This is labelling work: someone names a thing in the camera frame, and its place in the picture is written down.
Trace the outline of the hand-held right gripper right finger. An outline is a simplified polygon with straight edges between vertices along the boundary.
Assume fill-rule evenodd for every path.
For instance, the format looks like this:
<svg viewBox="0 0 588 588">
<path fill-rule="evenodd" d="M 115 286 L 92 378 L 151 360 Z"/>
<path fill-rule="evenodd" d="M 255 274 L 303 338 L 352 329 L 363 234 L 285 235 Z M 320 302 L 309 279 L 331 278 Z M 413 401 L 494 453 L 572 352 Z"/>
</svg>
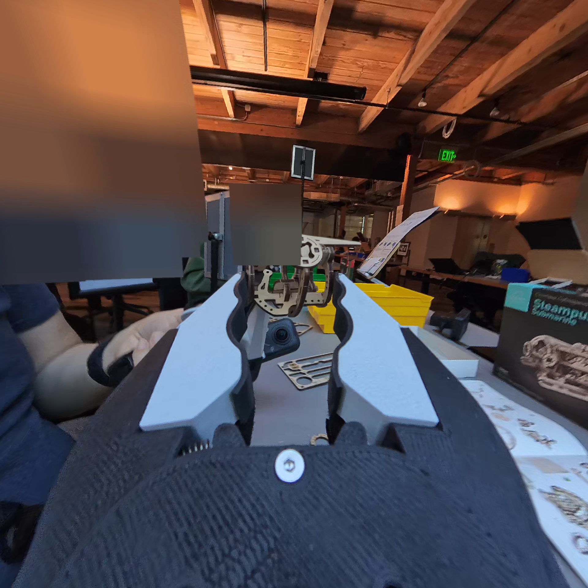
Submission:
<svg viewBox="0 0 588 588">
<path fill-rule="evenodd" d="M 396 425 L 433 429 L 439 417 L 401 326 L 355 283 L 334 278 L 336 310 L 327 391 L 326 434 L 334 445 L 345 425 L 359 423 L 368 445 L 401 446 Z"/>
</svg>

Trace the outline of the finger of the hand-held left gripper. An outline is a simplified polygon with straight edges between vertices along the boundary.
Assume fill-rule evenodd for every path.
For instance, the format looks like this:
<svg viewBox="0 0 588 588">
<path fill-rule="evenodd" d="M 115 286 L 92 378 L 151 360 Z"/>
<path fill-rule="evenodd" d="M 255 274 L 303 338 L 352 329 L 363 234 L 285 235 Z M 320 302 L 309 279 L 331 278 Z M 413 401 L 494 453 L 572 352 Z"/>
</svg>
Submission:
<svg viewBox="0 0 588 588">
<path fill-rule="evenodd" d="M 247 359 L 264 359 L 268 323 L 269 314 L 253 303 L 247 315 L 247 329 L 242 337 Z"/>
</svg>

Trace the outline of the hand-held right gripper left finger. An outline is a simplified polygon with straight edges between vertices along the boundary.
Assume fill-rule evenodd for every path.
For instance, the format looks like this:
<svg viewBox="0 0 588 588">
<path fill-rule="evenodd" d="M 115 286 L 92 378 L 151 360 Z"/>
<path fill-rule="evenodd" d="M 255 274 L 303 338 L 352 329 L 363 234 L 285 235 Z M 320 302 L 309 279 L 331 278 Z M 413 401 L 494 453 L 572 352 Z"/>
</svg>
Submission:
<svg viewBox="0 0 588 588">
<path fill-rule="evenodd" d="M 220 425 L 233 424 L 250 445 L 254 388 L 241 341 L 247 301 L 241 273 L 188 310 L 139 423 L 142 431 L 189 428 L 197 440 L 212 442 Z"/>
</svg>

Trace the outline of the round wooden model assembly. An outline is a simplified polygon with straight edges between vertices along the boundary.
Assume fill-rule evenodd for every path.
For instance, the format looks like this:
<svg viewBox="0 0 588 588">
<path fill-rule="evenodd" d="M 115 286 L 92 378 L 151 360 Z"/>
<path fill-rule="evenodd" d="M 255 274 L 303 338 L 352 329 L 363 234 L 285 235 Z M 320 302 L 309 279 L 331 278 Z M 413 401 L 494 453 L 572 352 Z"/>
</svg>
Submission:
<svg viewBox="0 0 588 588">
<path fill-rule="evenodd" d="M 246 278 L 249 299 L 256 303 L 273 318 L 294 318 L 305 306 L 326 307 L 334 288 L 334 254 L 336 249 L 360 247 L 359 241 L 302 235 L 300 261 L 294 266 L 292 277 L 287 269 L 281 269 L 282 279 L 275 283 L 270 291 L 270 269 L 263 271 L 263 276 L 255 284 L 253 266 L 247 266 Z M 308 284 L 313 268 L 319 268 L 326 274 L 324 292 L 308 292 Z"/>
</svg>

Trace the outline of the person's left forearm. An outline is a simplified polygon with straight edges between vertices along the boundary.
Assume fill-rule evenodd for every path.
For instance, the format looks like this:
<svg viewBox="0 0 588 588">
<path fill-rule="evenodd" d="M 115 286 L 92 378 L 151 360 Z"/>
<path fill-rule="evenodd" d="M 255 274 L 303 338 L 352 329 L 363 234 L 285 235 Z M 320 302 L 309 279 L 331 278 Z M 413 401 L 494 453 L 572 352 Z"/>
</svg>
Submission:
<svg viewBox="0 0 588 588">
<path fill-rule="evenodd" d="M 44 418 L 59 422 L 82 416 L 112 392 L 88 374 L 88 358 L 98 345 L 82 342 L 61 311 L 18 339 L 33 363 L 33 405 Z"/>
</svg>

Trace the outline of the wooden parts fret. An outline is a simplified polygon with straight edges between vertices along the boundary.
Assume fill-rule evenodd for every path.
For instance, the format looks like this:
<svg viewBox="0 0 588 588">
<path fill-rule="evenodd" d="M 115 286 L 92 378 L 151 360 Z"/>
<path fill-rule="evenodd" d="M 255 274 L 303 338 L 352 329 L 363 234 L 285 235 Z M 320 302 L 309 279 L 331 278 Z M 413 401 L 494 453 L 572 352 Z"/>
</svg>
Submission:
<svg viewBox="0 0 588 588">
<path fill-rule="evenodd" d="M 327 385 L 332 369 L 333 353 L 323 353 L 278 363 L 290 383 L 299 391 Z"/>
</svg>

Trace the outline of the white parts diagram sheet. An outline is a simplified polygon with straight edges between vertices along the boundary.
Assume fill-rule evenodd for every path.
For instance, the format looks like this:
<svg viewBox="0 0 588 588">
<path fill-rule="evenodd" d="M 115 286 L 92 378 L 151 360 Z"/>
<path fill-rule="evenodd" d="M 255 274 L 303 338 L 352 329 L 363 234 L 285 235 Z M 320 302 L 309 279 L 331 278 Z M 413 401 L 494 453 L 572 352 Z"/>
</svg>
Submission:
<svg viewBox="0 0 588 588">
<path fill-rule="evenodd" d="M 481 380 L 461 379 L 522 475 L 541 528 L 587 584 L 587 449 L 567 429 Z"/>
</svg>

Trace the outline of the person's left hand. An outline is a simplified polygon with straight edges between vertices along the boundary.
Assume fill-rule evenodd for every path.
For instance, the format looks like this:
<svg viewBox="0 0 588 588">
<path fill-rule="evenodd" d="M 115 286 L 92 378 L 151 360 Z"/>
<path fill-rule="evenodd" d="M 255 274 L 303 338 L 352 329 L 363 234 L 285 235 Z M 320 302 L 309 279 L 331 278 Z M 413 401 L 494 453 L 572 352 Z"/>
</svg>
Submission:
<svg viewBox="0 0 588 588">
<path fill-rule="evenodd" d="M 103 368 L 110 370 L 127 355 L 137 366 L 164 334 L 180 325 L 182 313 L 182 308 L 152 313 L 115 334 L 102 355 Z"/>
</svg>

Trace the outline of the green plastic bins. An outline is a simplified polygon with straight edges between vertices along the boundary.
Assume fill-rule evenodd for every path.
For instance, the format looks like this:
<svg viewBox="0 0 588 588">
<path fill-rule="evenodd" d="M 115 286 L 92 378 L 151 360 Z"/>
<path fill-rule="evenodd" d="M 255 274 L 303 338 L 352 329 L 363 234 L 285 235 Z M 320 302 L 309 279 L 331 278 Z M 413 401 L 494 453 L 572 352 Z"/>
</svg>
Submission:
<svg viewBox="0 0 588 588">
<path fill-rule="evenodd" d="M 275 287 L 275 283 L 282 279 L 282 274 L 280 272 L 273 272 L 272 276 L 270 277 L 269 286 L 270 291 L 273 291 Z M 308 284 L 308 292 L 324 292 L 326 288 L 326 274 L 323 270 L 319 268 L 313 268 L 312 276 Z"/>
</svg>

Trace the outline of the nested yellow plastic bins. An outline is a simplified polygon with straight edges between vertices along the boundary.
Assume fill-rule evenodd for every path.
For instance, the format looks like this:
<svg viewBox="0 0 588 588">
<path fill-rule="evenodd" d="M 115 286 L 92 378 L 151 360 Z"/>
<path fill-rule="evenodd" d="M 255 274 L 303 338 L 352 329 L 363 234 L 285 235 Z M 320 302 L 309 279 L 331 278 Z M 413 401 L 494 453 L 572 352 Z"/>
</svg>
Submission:
<svg viewBox="0 0 588 588">
<path fill-rule="evenodd" d="M 357 287 L 393 317 L 401 326 L 424 327 L 433 297 L 399 285 L 356 283 Z M 325 334 L 334 334 L 336 309 L 333 302 L 326 307 L 309 306 L 308 311 Z"/>
</svg>

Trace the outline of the white box lid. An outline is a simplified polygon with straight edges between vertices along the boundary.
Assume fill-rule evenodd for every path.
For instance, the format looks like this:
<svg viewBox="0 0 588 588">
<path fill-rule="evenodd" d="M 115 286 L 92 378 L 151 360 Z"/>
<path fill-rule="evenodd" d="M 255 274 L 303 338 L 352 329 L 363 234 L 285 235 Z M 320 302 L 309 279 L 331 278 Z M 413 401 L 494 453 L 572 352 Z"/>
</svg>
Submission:
<svg viewBox="0 0 588 588">
<path fill-rule="evenodd" d="M 410 326 L 408 329 L 427 347 L 432 354 L 458 379 L 475 379 L 479 358 L 474 353 L 442 335 L 424 328 Z"/>
</svg>

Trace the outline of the black computer monitor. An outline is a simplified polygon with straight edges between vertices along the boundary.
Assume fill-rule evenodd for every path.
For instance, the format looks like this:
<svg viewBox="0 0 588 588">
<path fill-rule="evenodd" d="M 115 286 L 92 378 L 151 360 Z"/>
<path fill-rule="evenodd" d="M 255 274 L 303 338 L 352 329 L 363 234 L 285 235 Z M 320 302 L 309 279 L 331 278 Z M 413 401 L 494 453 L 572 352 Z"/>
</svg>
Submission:
<svg viewBox="0 0 588 588">
<path fill-rule="evenodd" d="M 462 269 L 452 258 L 429 258 L 432 268 L 437 273 L 464 276 L 468 271 Z"/>
<path fill-rule="evenodd" d="M 532 251 L 582 251 L 584 245 L 572 218 L 520 222 L 516 230 Z"/>
</svg>

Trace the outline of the large grey panel on stand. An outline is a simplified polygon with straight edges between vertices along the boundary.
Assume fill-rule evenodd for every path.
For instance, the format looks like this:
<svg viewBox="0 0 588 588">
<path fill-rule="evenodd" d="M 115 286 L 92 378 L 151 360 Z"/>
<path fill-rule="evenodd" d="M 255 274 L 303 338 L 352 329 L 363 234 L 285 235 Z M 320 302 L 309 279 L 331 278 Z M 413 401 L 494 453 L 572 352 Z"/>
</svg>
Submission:
<svg viewBox="0 0 588 588">
<path fill-rule="evenodd" d="M 228 190 L 205 196 L 208 231 L 218 241 L 217 279 L 223 282 L 238 271 L 233 262 L 230 202 Z"/>
</svg>

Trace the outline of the small grey panel on stand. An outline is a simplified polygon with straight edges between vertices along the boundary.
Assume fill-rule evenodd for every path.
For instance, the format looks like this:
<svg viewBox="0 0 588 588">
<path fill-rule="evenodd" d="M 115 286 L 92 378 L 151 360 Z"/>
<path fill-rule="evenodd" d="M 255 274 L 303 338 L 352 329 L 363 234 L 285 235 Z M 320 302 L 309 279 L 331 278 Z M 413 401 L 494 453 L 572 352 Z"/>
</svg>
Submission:
<svg viewBox="0 0 588 588">
<path fill-rule="evenodd" d="M 302 145 L 292 146 L 290 176 L 299 180 L 314 179 L 316 150 Z"/>
</svg>

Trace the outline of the person in blue shirt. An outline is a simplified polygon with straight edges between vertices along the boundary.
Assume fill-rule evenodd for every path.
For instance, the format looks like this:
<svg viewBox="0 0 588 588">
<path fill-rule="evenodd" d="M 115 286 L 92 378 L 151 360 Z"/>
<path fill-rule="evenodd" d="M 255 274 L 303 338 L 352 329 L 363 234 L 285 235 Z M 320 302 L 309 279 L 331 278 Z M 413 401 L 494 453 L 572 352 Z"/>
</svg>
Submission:
<svg viewBox="0 0 588 588">
<path fill-rule="evenodd" d="M 59 306 L 45 284 L 1 286 L 1 501 L 46 501 L 74 444 L 33 407 L 33 361 L 18 335 Z"/>
</svg>

